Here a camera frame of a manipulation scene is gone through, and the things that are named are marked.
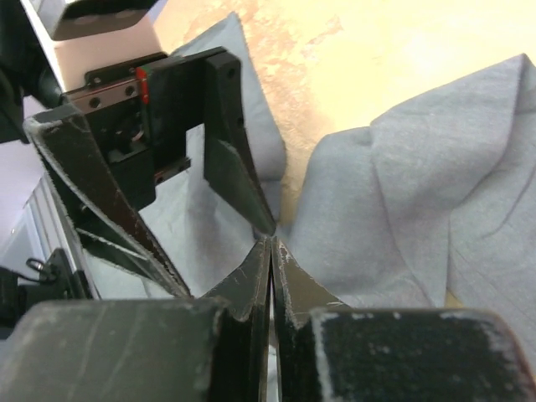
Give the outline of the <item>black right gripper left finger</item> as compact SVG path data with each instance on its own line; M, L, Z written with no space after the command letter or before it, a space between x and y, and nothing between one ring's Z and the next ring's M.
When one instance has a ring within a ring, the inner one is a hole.
M271 252L195 300L47 301L8 339L4 401L263 401Z

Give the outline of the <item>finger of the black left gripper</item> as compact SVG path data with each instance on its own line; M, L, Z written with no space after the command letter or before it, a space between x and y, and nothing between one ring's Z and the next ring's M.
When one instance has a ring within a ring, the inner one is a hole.
M65 104L29 117L23 129L82 247L173 296L189 298L184 279L120 190L80 111Z
M276 222L245 129L241 62L224 49L206 59L204 144L209 186L259 233L274 234Z

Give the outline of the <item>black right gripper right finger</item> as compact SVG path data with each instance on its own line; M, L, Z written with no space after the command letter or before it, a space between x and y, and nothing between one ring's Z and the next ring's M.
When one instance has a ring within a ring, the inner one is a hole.
M271 241L282 401L532 401L535 381L497 315L352 308Z

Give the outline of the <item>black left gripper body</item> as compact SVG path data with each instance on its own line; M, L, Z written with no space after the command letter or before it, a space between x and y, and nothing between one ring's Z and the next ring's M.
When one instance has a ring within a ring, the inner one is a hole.
M155 53L89 71L63 103L87 119L100 154L135 209L156 198L159 183L189 168L186 132L204 121L209 59L216 47L189 56Z

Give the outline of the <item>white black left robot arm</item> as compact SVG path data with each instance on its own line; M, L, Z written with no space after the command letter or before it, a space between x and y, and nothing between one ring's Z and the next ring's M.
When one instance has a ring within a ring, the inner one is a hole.
M1 139L32 143L89 248L167 292L190 291L140 210L188 169L204 128L204 178L252 226L276 222L245 129L241 62L223 47L161 50L149 1L4 1Z

